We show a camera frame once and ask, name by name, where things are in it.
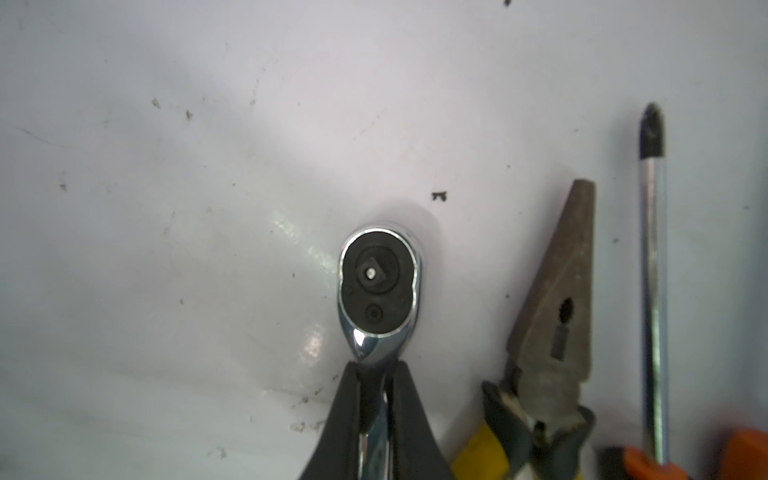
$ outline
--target white surface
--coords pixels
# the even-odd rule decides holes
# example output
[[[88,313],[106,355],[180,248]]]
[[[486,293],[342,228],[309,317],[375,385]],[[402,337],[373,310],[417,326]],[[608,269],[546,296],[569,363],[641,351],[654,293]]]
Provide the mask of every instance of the white surface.
[[[768,428],[767,52],[759,0],[0,3],[0,477],[295,478],[350,359],[340,245],[382,218],[425,245],[404,357],[453,455],[575,177],[583,400],[636,445],[656,100],[672,457],[703,478]]]

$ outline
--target stain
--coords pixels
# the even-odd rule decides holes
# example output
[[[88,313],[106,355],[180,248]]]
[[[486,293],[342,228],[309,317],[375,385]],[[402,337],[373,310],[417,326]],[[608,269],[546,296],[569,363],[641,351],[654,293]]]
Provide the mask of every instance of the stain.
[[[310,398],[304,396],[304,397],[301,397],[301,400],[299,400],[299,402],[296,405],[292,405],[290,408],[295,409],[297,406],[304,405],[305,403],[309,403],[309,402],[310,402]]]
[[[176,210],[170,213],[170,220],[168,221],[168,225],[165,226],[163,229],[163,237],[167,237],[170,233],[170,228],[174,225],[174,219],[176,218]]]
[[[355,135],[355,137],[354,137],[352,140],[353,140],[353,141],[354,141],[354,140],[357,140],[357,137],[359,137],[360,135],[362,135],[362,134],[366,133],[368,130],[370,130],[371,128],[373,128],[373,126],[374,126],[374,125],[376,125],[376,122],[377,122],[377,121],[378,121],[378,120],[379,120],[379,119],[382,117],[382,115],[384,115],[384,114],[386,113],[386,111],[387,111],[387,109],[386,109],[386,108],[385,108],[384,110],[380,111],[380,112],[379,112],[379,113],[376,115],[376,118],[374,118],[374,119],[371,121],[371,123],[370,123],[370,124],[369,124],[367,127],[363,128],[363,129],[362,129],[360,132],[358,132],[358,134],[357,134],[357,135]]]
[[[45,140],[43,137],[39,137],[37,134],[35,134],[35,132],[27,130],[26,128],[21,128],[21,127],[13,127],[13,128],[15,130],[18,130],[18,131],[26,133],[30,137],[34,138],[37,141],[41,141],[41,142],[43,142],[46,145],[51,145],[52,147],[59,147],[59,148],[72,148],[72,147],[68,147],[67,145],[56,144],[56,143],[54,143],[52,141]]]
[[[219,460],[224,460],[227,457],[227,450],[224,450],[224,447],[216,447],[208,452],[208,456],[216,456],[219,457]]]
[[[310,425],[310,430],[314,430],[315,432],[319,432],[320,429],[325,424],[326,424],[325,420],[320,420],[319,422],[314,422],[313,424]]]

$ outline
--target dirt speck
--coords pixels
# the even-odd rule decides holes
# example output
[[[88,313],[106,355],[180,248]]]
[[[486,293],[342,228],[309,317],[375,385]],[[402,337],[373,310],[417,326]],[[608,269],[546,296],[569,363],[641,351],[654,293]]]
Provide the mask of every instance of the dirt speck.
[[[297,406],[304,405],[305,403],[309,403],[309,402],[310,402],[310,398],[304,396],[304,397],[301,397],[301,400],[299,400],[299,402],[296,405],[291,405],[290,408],[295,409]]]
[[[224,450],[224,447],[216,447],[208,452],[208,456],[216,456],[219,457],[219,460],[224,460],[227,457],[227,450]]]

